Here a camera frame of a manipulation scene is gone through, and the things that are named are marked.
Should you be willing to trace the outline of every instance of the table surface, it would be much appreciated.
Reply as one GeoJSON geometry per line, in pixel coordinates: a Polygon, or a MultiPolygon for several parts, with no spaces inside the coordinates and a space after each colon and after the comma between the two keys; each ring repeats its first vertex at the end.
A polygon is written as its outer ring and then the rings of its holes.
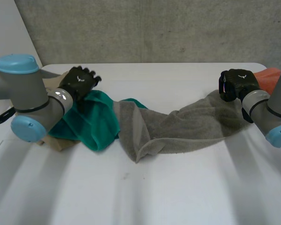
{"type": "MultiPolygon", "coordinates": [[[[72,66],[48,65],[61,74],[72,66]]],[[[256,63],[82,64],[113,100],[169,113],[218,88],[221,71],[256,63]]],[[[281,225],[281,149],[255,125],[213,146],[132,162],[116,140],[95,153],[18,140],[0,125],[0,225],[281,225]]]]}

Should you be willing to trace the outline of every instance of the black cable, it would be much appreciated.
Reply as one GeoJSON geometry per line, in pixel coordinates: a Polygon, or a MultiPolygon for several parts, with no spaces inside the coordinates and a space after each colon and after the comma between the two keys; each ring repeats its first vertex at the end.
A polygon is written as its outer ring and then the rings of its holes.
{"type": "Polygon", "coordinates": [[[0,115],[0,124],[8,120],[11,116],[15,114],[15,109],[12,107],[11,109],[8,109],[3,114],[0,115]]]}

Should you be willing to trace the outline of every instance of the red cloth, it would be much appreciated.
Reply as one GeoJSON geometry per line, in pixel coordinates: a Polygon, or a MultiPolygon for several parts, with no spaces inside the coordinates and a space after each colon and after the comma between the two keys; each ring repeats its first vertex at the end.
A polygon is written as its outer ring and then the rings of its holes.
{"type": "Polygon", "coordinates": [[[254,73],[260,88],[265,90],[270,95],[272,94],[276,83],[278,82],[280,74],[281,70],[277,68],[268,68],[258,73],[254,73]]]}

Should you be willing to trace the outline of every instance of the robotic arm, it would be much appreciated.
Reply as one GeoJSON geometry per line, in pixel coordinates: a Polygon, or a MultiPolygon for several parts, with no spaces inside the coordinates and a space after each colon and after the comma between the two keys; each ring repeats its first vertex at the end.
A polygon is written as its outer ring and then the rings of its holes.
{"type": "Polygon", "coordinates": [[[39,69],[31,55],[11,54],[0,58],[0,99],[11,100],[14,108],[8,113],[17,112],[11,129],[27,142],[40,141],[74,102],[82,105],[79,103],[84,96],[101,81],[94,71],[73,67],[59,87],[47,93],[43,75],[58,76],[39,69]]]}
{"type": "Polygon", "coordinates": [[[274,147],[281,148],[281,76],[272,95],[261,90],[251,71],[223,71],[219,79],[220,97],[226,101],[239,98],[243,118],[255,123],[274,147]]]}

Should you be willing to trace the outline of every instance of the teal towel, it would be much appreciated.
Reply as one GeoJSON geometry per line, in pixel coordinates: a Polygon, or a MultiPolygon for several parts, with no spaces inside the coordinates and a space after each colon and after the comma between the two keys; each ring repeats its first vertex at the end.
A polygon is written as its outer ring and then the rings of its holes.
{"type": "MultiPolygon", "coordinates": [[[[146,108],[133,98],[139,108],[146,108]]],[[[57,138],[80,140],[93,151],[102,151],[110,145],[120,131],[119,122],[113,111],[113,100],[104,92],[92,90],[84,99],[84,112],[80,113],[76,103],[50,130],[49,135],[57,138]]]]}

